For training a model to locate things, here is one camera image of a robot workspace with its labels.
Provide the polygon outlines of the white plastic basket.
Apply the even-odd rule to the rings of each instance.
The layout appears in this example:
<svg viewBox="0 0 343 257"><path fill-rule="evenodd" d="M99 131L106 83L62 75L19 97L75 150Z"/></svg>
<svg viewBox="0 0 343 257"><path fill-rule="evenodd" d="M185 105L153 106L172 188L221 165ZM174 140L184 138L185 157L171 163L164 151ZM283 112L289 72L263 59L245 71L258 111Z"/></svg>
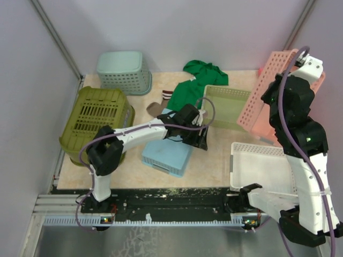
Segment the white plastic basket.
<svg viewBox="0 0 343 257"><path fill-rule="evenodd" d="M292 169L281 147L232 143L229 178L232 191L257 183L271 193L297 195Z"/></svg>

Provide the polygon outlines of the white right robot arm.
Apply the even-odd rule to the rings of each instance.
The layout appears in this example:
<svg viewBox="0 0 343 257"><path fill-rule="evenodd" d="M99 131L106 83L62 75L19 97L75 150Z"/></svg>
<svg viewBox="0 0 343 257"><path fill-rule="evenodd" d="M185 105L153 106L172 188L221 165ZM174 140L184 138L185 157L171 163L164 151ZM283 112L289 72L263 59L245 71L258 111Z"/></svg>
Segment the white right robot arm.
<svg viewBox="0 0 343 257"><path fill-rule="evenodd" d="M308 80L281 74L261 96L270 107L269 124L295 179L295 199L269 192L265 183L242 187L239 199L244 211L262 210L278 222L289 241L308 247L324 244L327 236L342 237L326 173L326 132L309 116L314 97Z"/></svg>

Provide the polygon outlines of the light green plastic basket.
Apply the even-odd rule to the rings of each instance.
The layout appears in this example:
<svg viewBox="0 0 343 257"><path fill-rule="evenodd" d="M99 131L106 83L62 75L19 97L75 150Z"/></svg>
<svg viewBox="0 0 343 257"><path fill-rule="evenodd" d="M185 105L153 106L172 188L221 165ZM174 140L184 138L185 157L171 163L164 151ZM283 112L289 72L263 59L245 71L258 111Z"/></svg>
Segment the light green plastic basket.
<svg viewBox="0 0 343 257"><path fill-rule="evenodd" d="M215 119L211 126L244 132L244 129L237 124L237 119L250 94L249 91L229 86L207 85L204 89L204 97L210 99L215 107Z"/></svg>

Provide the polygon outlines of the olive green laundry basket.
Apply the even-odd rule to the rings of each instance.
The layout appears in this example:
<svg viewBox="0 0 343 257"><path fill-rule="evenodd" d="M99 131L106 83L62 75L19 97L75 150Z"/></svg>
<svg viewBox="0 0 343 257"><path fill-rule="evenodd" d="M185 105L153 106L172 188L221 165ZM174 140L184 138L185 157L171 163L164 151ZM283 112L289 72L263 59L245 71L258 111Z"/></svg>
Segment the olive green laundry basket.
<svg viewBox="0 0 343 257"><path fill-rule="evenodd" d="M120 89L82 88L59 138L60 145L71 162L81 166L79 152L96 136L99 129L133 125L135 110Z"/></svg>

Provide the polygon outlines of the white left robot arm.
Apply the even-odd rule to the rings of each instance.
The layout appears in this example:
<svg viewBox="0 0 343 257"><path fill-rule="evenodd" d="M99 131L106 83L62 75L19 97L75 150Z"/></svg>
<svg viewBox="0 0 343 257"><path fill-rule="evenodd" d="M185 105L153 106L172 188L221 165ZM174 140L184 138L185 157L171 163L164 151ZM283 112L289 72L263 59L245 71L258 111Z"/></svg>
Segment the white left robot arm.
<svg viewBox="0 0 343 257"><path fill-rule="evenodd" d="M206 116L205 110L186 104L179 111L160 114L141 125L115 130L108 125L100 128L94 139L83 148L92 175L93 207L102 213L111 208L110 177L120 165L121 157L127 150L171 137L180 137L182 143L208 150L209 125L203 124Z"/></svg>

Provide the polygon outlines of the light blue shallow basket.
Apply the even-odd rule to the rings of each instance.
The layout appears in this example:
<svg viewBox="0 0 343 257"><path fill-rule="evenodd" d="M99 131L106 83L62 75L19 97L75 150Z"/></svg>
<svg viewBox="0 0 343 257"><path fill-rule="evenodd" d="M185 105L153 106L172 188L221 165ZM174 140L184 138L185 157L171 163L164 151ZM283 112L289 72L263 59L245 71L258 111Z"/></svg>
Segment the light blue shallow basket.
<svg viewBox="0 0 343 257"><path fill-rule="evenodd" d="M193 147L182 142L180 136L150 141L145 145L142 163L175 177L183 177Z"/></svg>

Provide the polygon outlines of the light blue laundry basket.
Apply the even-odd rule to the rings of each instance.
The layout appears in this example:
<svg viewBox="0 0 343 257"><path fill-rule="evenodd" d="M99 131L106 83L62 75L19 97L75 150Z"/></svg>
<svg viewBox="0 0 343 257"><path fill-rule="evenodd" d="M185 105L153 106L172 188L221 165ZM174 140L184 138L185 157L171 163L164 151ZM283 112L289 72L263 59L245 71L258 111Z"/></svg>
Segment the light blue laundry basket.
<svg viewBox="0 0 343 257"><path fill-rule="evenodd" d="M101 88L120 89L126 95L142 96L151 91L152 74L140 51L102 53L96 72Z"/></svg>

